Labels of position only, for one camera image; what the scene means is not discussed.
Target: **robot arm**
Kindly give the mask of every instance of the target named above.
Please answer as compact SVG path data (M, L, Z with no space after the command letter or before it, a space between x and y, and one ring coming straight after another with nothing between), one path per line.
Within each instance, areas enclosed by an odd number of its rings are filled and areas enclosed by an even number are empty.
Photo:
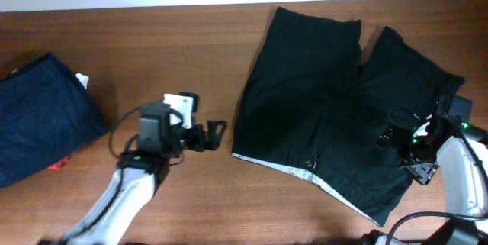
M121 189L114 197L120 184ZM155 191L154 174L143 169L117 169L104 194L80 222L64 233L63 239L68 245L118 244L130 222L151 200ZM104 211L105 206L109 204L109 209ZM85 230L86 226L92 224L102 213L104 215L99 221L91 229Z
M398 221L389 233L373 237L376 245L403 244L390 240L403 222L420 216L450 218L422 244L485 244L488 232L488 133L466 123L470 101L458 97L441 97L426 122L411 131L391 127L380 137L379 144L388 146L402 157L403 168L421 185L427 185L441 167L444 179L447 213L422 212Z
M197 110L197 101L197 95L181 93L165 95L163 101L139 107L139 134L129 140L119 155L107 190L87 215L64 233L62 240L39 244L118 244L137 212L168 175L171 158L179 158L186 149L203 152L220 145L226 122L208 121L207 132L201 125L193 125L191 115ZM135 140L137 150L130 150Z

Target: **black cable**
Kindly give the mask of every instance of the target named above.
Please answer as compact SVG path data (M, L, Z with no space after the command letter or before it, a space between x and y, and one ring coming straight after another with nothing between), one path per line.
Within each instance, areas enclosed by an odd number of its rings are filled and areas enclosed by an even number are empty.
M127 153L129 152L130 150L130 147L132 146L132 143L139 139L139 134L135 134L133 135L126 143L125 143L125 148L124 148L124 152Z
M181 112L175 110L175 109L172 109L170 108L169 109L169 114L173 114L174 116L176 116L177 118L179 118L181 120L181 123L183 124L183 114L181 114Z
M452 119L447 115L442 114L440 115L440 118L449 122L449 124L454 128L454 132L463 140L464 145L466 145L467 150L470 152L471 157L473 157L473 160L481 173L485 185L485 189L488 189L488 175L486 174L486 170L483 168L483 162L478 158L478 155L476 155L476 152L473 150L473 147L471 147L466 137L464 136L463 131L461 131L458 125L455 122L453 122ZM385 242L385 245L390 245L391 240L393 239L393 234L401 224L413 218L420 218L420 217L427 217L427 216L435 216L435 217L442 217L442 218L460 218L469 221L483 221L488 218L487 216L474 217L470 215L453 214L453 213L439 212L439 211L416 212L401 218L395 223L395 225L391 228L390 232L388 233L387 241Z
M416 212L413 214L409 214L407 216L404 216L403 218L399 219L395 225L392 226L390 232L387 235L387 241L385 242L385 245L390 245L391 240L393 239L393 234L395 234L395 231L400 227L401 224L409 221L410 219L413 218L420 218L420 217L439 217L439 218L461 218L461 219L466 219L469 221L482 221L486 219L485 217L473 217L470 215L463 215L463 214L453 214L453 213L448 213L448 212L440 212L440 211L420 211Z
M139 111L140 110L140 107L137 107L129 112L127 112L126 114L124 114L121 118L119 118L117 120L117 122L115 122L114 126L110 129L110 136L108 137L108 150L110 150L110 154L117 158L117 159L120 159L120 154L117 155L114 151L114 148L112 146L112 140L114 139L114 133L115 131L119 128L120 124L126 119L128 118L132 113L136 112L136 111Z
M420 118L420 116L418 116L417 114L414 114L413 112L411 112L408 108L394 108L392 111L390 111L390 113L388 114L388 121L394 125L395 127L399 127L401 129L405 129L405 130L410 130L410 127L407 127L407 126L401 126L401 125L398 125L394 119L392 119L392 116L397 113L398 111L406 111L408 114L412 115L419 123L422 122L422 119Z
M104 217L104 215L107 213L107 211L113 205L113 203L115 202L115 199L117 198L120 191L122 190L123 182L124 182L124 168L120 168L120 181L119 181L119 183L117 185L117 189L115 190L114 194L112 195L110 201L105 205L105 207L101 211L101 213L98 214L98 216L88 226L84 226L82 228L82 230L79 231L77 234L73 234L71 237L66 238L67 240L75 238L75 237L79 237L80 235L86 233L87 231L92 229L93 226L95 226Z

